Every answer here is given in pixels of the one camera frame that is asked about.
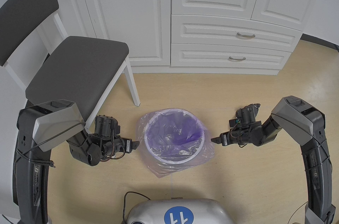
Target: gray cushioned seat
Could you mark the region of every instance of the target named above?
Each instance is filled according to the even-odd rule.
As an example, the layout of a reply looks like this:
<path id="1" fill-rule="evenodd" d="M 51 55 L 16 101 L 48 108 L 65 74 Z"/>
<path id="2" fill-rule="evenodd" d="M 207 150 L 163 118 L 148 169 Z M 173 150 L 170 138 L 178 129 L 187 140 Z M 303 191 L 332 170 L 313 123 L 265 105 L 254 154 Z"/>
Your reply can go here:
<path id="1" fill-rule="evenodd" d="M 86 121 L 128 53 L 127 44 L 119 41 L 67 37 L 37 72 L 26 98 L 33 104 L 76 102 Z"/>

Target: white wooden chair frame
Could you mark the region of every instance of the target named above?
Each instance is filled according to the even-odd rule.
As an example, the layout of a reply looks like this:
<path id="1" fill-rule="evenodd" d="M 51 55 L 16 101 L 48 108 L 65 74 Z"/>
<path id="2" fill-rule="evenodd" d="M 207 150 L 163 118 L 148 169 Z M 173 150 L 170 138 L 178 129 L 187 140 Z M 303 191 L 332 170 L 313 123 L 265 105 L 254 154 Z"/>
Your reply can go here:
<path id="1" fill-rule="evenodd" d="M 53 13 L 53 20 L 55 25 L 58 28 L 58 31 L 62 37 L 62 40 L 66 39 L 68 37 L 68 34 L 66 32 L 65 27 L 63 26 L 60 16 L 57 12 Z M 8 62 L 5 62 L 4 64 L 5 69 L 8 71 L 8 73 L 11 75 L 11 77 L 14 79 L 14 81 L 19 85 L 19 87 L 25 91 L 26 85 L 22 82 L 22 80 L 18 77 L 18 75 L 14 72 L 14 70 L 11 68 L 11 66 L 8 64 Z M 114 84 L 117 82 L 119 76 L 125 72 L 125 76 L 127 79 L 127 83 L 129 86 L 130 93 L 132 94 L 133 102 L 138 107 L 140 105 L 140 100 L 137 92 L 137 87 L 134 82 L 133 78 L 133 72 L 132 68 L 129 63 L 129 57 L 127 56 L 124 60 L 124 62 L 121 64 L 120 68 L 118 69 L 117 73 L 114 75 L 112 81 L 108 84 L 107 88 L 105 89 L 104 93 L 101 95 L 98 103 L 96 104 L 95 108 L 93 109 L 92 113 L 88 117 L 86 121 L 86 130 L 89 132 L 89 127 L 91 126 L 92 122 L 95 119 L 95 116 L 99 112 L 99 109 L 101 108 L 102 104 L 104 103 L 105 99 L 107 98 L 109 92 L 112 90 Z"/>

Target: white wall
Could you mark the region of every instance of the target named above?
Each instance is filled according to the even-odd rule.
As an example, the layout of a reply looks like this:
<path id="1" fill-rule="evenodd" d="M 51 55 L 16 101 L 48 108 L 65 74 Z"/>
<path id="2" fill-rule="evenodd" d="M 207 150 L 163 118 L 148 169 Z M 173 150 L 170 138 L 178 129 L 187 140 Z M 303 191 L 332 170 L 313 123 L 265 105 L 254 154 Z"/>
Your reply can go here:
<path id="1" fill-rule="evenodd" d="M 339 45 L 339 0 L 316 0 L 303 33 Z"/>
<path id="2" fill-rule="evenodd" d="M 7 0 L 0 0 L 2 6 Z M 16 74 L 28 85 L 43 63 L 47 50 L 36 32 L 20 45 L 8 60 Z M 19 209 L 12 196 L 12 166 L 17 137 L 16 121 L 19 110 L 25 107 L 24 91 L 0 67 L 0 214 L 19 218 Z M 8 224 L 0 216 L 0 224 Z"/>

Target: cabinet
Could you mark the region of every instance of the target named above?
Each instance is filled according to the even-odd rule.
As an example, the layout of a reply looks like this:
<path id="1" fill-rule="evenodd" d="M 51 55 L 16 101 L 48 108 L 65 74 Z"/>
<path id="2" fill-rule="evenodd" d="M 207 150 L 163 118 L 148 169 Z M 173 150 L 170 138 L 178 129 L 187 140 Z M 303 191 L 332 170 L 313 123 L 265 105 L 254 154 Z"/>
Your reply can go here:
<path id="1" fill-rule="evenodd" d="M 69 35 L 126 42 L 134 72 L 277 74 L 314 0 L 58 0 Z M 38 30 L 60 42 L 54 23 Z"/>

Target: white drawer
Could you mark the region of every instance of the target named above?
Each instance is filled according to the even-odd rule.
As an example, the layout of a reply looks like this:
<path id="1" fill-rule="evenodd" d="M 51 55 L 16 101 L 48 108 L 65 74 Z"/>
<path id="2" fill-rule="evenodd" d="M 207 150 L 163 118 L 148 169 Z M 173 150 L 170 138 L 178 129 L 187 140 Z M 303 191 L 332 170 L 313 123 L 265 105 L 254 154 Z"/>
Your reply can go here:
<path id="1" fill-rule="evenodd" d="M 282 69 L 290 54 L 253 47 L 171 44 L 171 66 Z"/>
<path id="2" fill-rule="evenodd" d="M 255 37 L 243 37 L 238 33 Z M 172 43 L 247 46 L 293 52 L 301 35 L 299 30 L 254 20 L 172 14 Z"/>

